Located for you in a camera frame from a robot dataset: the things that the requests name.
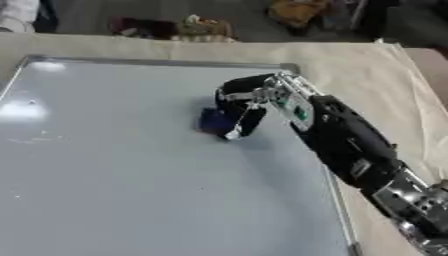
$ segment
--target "white cloth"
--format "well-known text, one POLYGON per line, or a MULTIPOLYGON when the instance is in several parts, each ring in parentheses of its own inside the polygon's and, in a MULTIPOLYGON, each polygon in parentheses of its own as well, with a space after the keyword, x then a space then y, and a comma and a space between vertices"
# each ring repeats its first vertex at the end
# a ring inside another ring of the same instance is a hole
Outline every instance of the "white cloth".
MULTIPOLYGON (((400 158, 423 180, 433 183, 448 177, 447 112, 414 63, 397 45, 181 43, 0 33, 0 49, 8 49, 0 52, 0 79, 10 77, 27 54, 295 63, 320 91, 343 100, 392 143, 397 143, 400 158)), ((363 256, 421 255, 358 191, 342 183, 340 189, 363 256)))
POLYGON ((13 32, 34 32, 39 0, 0 0, 0 27, 13 32))

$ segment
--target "robotic arm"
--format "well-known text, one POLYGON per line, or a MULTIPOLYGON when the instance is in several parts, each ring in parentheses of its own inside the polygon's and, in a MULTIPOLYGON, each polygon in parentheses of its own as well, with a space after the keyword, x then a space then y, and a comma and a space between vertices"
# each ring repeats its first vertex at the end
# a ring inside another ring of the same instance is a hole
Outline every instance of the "robotic arm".
POLYGON ((397 158, 396 145, 364 118, 302 76, 288 72, 226 82, 206 110, 201 128, 226 140, 249 136, 267 103, 328 169, 357 188, 423 254, 448 255, 448 182, 421 181, 397 158))

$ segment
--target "floor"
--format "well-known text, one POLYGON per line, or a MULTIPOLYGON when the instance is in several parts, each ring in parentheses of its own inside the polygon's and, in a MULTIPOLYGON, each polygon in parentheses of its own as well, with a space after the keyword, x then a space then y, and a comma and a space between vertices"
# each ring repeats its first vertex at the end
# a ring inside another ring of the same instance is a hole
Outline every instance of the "floor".
MULTIPOLYGON (((223 19, 232 24, 244 42, 345 41, 334 32, 313 32, 307 37, 290 35, 264 15, 272 0, 53 0, 61 20, 59 33, 108 34, 107 20, 114 16, 180 21, 190 14, 223 19)), ((325 19, 328 24, 341 15, 325 19)))

